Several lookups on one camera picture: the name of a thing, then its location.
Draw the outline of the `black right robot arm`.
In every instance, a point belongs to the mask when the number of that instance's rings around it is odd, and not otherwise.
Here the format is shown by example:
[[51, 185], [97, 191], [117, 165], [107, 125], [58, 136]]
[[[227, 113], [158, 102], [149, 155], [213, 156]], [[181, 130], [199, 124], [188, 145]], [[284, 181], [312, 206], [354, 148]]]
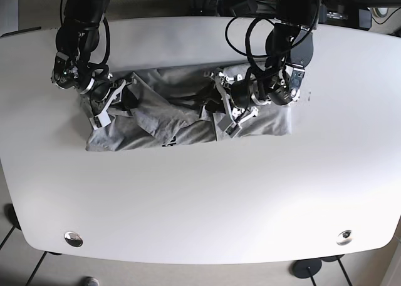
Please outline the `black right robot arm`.
[[[51, 80], [61, 89], [76, 89], [91, 104], [107, 100], [117, 89], [107, 65], [111, 39], [105, 13], [110, 1], [67, 0], [66, 6], [60, 8], [61, 27], [56, 34], [57, 53]], [[105, 27], [105, 55], [101, 62], [92, 63], [91, 53], [98, 46], [101, 25]]]

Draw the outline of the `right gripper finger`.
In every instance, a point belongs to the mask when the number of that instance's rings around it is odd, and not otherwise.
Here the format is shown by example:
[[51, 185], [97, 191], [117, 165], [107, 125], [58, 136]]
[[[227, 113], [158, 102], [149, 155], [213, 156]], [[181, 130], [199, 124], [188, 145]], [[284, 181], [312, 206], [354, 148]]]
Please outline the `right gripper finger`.
[[123, 110], [132, 110], [138, 107], [137, 97], [128, 89], [122, 91], [121, 106]]

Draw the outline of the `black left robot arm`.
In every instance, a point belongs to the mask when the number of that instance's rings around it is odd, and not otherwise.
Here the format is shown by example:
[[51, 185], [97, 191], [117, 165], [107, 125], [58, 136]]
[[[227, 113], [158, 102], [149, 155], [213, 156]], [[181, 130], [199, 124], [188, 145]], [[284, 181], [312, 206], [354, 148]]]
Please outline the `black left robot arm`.
[[[258, 106], [273, 103], [289, 106], [299, 98], [305, 68], [313, 57], [313, 30], [319, 19], [321, 0], [278, 0], [274, 18], [253, 15], [246, 30], [244, 50], [233, 45], [226, 34], [225, 40], [237, 54], [246, 57], [249, 67], [242, 80], [225, 76], [194, 96], [194, 104], [213, 113], [232, 115], [244, 113]], [[264, 54], [251, 50], [251, 34], [254, 28], [266, 21], [272, 31], [266, 38]]]

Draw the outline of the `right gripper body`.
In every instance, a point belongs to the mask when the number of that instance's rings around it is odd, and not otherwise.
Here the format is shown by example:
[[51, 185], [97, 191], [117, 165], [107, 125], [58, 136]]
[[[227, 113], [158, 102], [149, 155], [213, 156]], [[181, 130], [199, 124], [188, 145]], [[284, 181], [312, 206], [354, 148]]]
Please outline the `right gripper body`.
[[81, 64], [65, 53], [56, 54], [51, 81], [61, 89], [74, 88], [88, 100], [94, 115], [109, 106], [123, 110], [122, 91], [132, 83], [128, 78], [114, 80], [106, 64]]

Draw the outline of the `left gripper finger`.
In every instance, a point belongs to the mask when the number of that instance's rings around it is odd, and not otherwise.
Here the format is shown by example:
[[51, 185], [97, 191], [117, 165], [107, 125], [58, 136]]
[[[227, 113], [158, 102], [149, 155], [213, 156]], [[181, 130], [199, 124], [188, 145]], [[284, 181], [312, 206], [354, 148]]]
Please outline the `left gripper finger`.
[[216, 89], [215, 82], [210, 82], [197, 93], [197, 102], [200, 105], [206, 105], [210, 102], [219, 104], [221, 102], [221, 95]]
[[225, 114], [225, 108], [223, 105], [223, 102], [221, 100], [212, 100], [212, 99], [207, 99], [203, 102], [204, 109], [208, 113], [223, 113]]

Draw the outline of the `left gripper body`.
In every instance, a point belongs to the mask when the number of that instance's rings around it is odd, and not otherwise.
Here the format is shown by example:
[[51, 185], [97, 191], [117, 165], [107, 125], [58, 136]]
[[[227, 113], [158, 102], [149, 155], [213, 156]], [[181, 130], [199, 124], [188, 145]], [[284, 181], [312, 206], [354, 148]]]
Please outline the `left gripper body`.
[[300, 88], [305, 76], [305, 67], [291, 65], [291, 72], [286, 68], [269, 74], [262, 81], [253, 76], [251, 69], [246, 74], [229, 76], [219, 69], [209, 73], [212, 82], [221, 95], [226, 113], [236, 123], [256, 117], [263, 106], [275, 104], [286, 106], [299, 100]]

